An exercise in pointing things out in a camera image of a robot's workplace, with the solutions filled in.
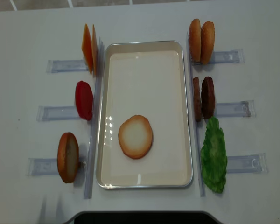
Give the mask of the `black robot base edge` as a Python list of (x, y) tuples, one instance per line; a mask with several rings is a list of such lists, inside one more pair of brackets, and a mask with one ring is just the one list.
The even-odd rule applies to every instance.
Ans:
[(202, 212), (95, 212), (84, 213), (76, 224), (218, 224)]

